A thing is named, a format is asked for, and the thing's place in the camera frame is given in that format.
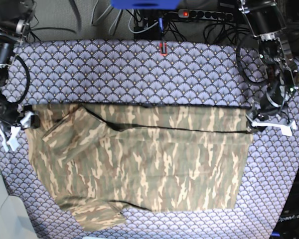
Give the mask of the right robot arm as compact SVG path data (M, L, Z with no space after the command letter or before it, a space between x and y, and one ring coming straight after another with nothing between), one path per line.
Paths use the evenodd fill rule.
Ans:
M17 134L30 127L34 119L33 112L18 111L29 89L30 73L25 62L14 52L17 44L25 42L34 11L33 0L0 0L0 135L5 151L18 148ZM24 68L26 84L19 100L10 102L1 88L7 84L8 70L14 61L18 61Z

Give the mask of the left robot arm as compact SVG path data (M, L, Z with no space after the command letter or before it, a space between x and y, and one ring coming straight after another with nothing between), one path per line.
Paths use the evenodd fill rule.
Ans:
M277 127L282 135L292 136L297 126L289 117L288 104L299 89L299 72L285 33L285 19L274 0L241 0L239 11L251 36L258 41L258 55L267 73L267 78L261 82L252 81L246 75L240 54L248 38L245 36L236 49L239 73L248 85L266 87L261 98L252 99L251 108L246 113L248 130Z

